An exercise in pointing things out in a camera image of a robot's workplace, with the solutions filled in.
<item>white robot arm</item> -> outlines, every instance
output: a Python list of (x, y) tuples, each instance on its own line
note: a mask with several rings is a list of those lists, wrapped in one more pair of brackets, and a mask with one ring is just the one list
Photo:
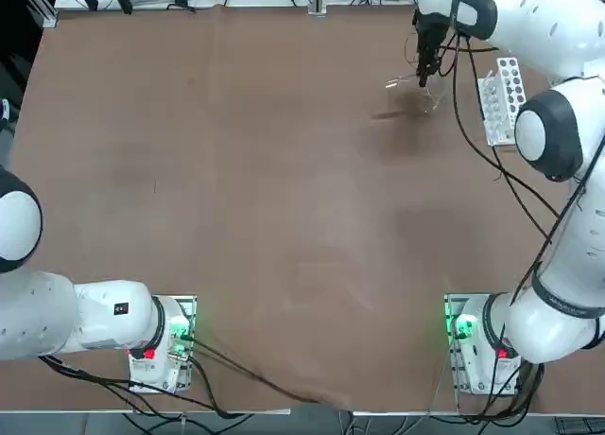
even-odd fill
[(176, 391), (186, 361), (178, 334), (190, 327), (181, 306), (138, 282), (74, 285), (21, 268), (42, 230), (35, 194), (0, 166), (0, 360), (128, 349), (132, 381)]
[[(605, 6), (599, 0), (418, 0), (417, 76), (437, 71), (449, 27), (485, 40), (563, 83), (530, 99), (515, 124), (517, 147), (536, 170), (572, 191), (605, 134)], [(496, 356), (532, 363), (565, 357), (605, 331), (605, 158), (596, 166), (531, 276), (512, 294), (476, 296), (463, 308), (476, 321), (463, 343), (473, 363), (471, 389), (492, 382)], [(506, 326), (504, 349), (499, 334)], [(510, 368), (498, 368), (503, 383)]]

